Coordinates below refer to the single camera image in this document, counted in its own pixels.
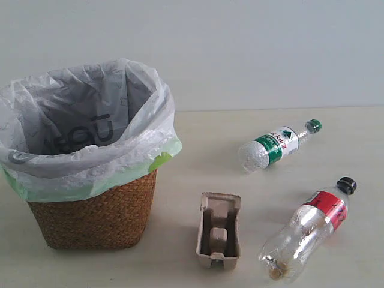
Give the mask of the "woven wicker waste basket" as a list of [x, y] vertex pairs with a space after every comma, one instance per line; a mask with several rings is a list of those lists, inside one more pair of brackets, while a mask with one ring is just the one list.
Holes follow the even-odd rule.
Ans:
[[54, 249], [125, 249], [148, 224], [157, 171], [103, 194], [74, 202], [28, 202], [47, 245]]

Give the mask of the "grey cardboard pulp tray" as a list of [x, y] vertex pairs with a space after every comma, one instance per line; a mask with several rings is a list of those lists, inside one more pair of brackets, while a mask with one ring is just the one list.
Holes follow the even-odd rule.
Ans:
[[202, 266], [210, 268], [214, 262], [220, 262], [226, 271], [236, 268], [241, 255], [240, 208], [240, 196], [202, 193], [196, 242], [196, 255]]

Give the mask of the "green label clear bottle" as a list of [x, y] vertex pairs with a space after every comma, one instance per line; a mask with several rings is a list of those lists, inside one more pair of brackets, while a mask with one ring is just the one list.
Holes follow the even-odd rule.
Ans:
[[282, 126], [240, 146], [238, 157], [247, 172], [265, 169], [297, 152], [308, 139], [322, 129], [322, 123], [311, 119], [299, 127]]

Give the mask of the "white plastic bin liner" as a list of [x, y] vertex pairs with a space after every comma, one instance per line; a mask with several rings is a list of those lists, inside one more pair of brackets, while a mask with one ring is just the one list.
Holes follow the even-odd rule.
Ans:
[[182, 149], [156, 69], [125, 58], [1, 89], [1, 172], [28, 202], [86, 200], [145, 176]]

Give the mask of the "red label clear bottle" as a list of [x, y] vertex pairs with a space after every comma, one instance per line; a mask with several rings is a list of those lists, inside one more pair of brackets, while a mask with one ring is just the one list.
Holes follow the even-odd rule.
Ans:
[[345, 176], [335, 186], [317, 190], [265, 242], [259, 262], [270, 279], [291, 283], [299, 277], [312, 253], [346, 220], [356, 188], [356, 181]]

